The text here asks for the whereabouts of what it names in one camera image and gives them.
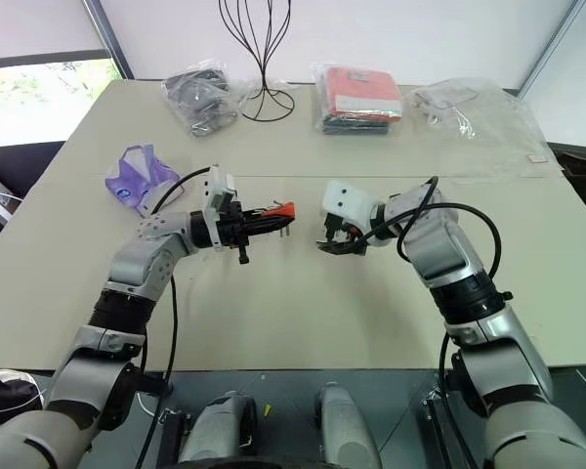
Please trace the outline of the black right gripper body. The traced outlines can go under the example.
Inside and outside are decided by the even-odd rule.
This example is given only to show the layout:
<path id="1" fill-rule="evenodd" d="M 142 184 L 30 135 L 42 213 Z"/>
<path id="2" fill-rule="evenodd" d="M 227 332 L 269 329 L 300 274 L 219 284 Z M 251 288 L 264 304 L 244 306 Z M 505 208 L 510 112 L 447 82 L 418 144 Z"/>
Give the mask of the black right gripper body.
<path id="1" fill-rule="evenodd" d="M 334 240 L 341 243 L 366 244 L 363 235 L 369 230 L 369 215 L 357 214 L 355 217 L 341 217 L 327 212 L 324 220 L 325 240 Z"/>

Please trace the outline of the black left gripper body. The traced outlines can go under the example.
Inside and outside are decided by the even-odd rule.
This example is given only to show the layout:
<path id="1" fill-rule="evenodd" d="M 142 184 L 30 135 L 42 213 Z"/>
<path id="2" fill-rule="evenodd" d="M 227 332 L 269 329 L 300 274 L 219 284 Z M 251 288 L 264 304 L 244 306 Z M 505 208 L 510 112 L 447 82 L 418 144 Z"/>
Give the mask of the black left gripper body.
<path id="1" fill-rule="evenodd" d="M 240 265 L 249 263 L 247 246 L 249 235 L 246 232 L 245 217 L 240 203 L 232 203 L 218 222 L 220 242 L 224 247 L 238 250 Z"/>

